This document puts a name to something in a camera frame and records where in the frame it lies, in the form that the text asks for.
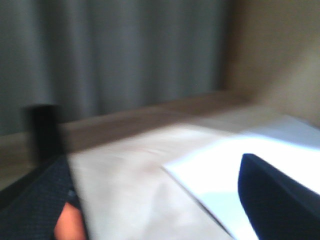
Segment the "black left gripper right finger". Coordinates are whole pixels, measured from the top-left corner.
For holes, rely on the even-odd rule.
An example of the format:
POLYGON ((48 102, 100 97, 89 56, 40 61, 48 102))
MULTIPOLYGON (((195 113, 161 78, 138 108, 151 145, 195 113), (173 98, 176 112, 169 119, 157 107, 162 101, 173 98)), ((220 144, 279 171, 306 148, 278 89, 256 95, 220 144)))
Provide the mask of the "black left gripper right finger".
POLYGON ((245 153, 238 195, 260 240, 318 240, 320 196, 260 157, 245 153))

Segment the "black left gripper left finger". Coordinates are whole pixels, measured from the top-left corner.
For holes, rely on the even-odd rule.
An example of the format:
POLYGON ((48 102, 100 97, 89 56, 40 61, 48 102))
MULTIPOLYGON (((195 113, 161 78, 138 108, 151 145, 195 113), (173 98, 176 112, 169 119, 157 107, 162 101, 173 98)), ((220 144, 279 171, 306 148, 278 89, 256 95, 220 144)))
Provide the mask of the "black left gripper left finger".
POLYGON ((54 240, 66 203, 81 205, 65 157, 51 159, 0 192, 2 240, 54 240))

